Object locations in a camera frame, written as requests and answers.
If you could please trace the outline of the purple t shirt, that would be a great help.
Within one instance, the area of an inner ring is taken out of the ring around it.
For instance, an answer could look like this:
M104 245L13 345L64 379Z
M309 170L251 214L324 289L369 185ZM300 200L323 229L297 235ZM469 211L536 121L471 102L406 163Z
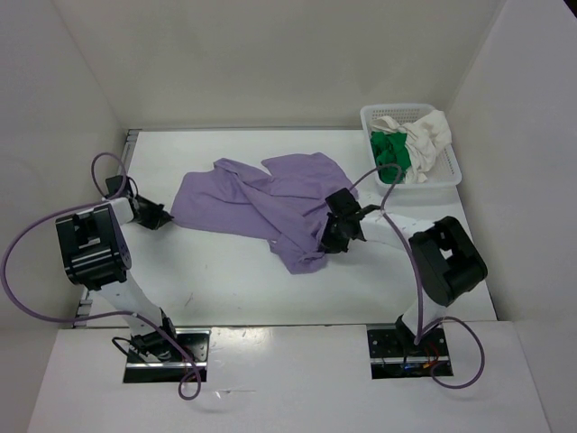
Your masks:
M262 161L260 168L226 158L207 172L189 172L170 213L178 226L263 239L292 274L318 272L328 220L325 202L352 182L321 152Z

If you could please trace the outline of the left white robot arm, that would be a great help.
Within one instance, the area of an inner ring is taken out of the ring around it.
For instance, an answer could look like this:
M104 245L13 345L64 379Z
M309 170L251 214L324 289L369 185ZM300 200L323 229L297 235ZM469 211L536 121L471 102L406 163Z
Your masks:
M55 221L69 280L106 299L115 310L125 311L131 346L161 362L180 358L180 339L171 320L131 275L132 256L122 225L134 222L157 230L171 219L162 204L136 196L107 200Z

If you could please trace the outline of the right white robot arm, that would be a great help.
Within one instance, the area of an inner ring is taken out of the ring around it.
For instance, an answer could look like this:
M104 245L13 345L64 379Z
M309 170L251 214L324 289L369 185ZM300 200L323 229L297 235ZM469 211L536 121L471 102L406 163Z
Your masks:
M488 276L488 268L462 224L453 216L437 221L379 211L375 206L345 215L330 213L319 250L345 253L353 240L385 244L408 254L416 275L417 300L399 317L398 349L414 355L426 333L464 293Z

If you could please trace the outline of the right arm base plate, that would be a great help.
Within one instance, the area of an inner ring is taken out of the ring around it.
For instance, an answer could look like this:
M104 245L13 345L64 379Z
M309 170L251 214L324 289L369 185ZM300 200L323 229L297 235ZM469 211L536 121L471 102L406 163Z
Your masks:
M373 380L429 377L432 369L437 376L453 376L442 329L429 333L419 346L404 345L392 324L369 326L366 332Z

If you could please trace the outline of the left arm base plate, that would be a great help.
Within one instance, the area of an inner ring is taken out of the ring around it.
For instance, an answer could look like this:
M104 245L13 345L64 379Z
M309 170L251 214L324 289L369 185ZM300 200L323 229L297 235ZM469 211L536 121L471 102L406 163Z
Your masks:
M206 382L210 331L200 328L181 328L176 331L177 342L193 358L200 371L201 382ZM123 383L178 383L192 367L180 355L173 361L160 361L153 355L139 353L124 337L115 337L125 357Z

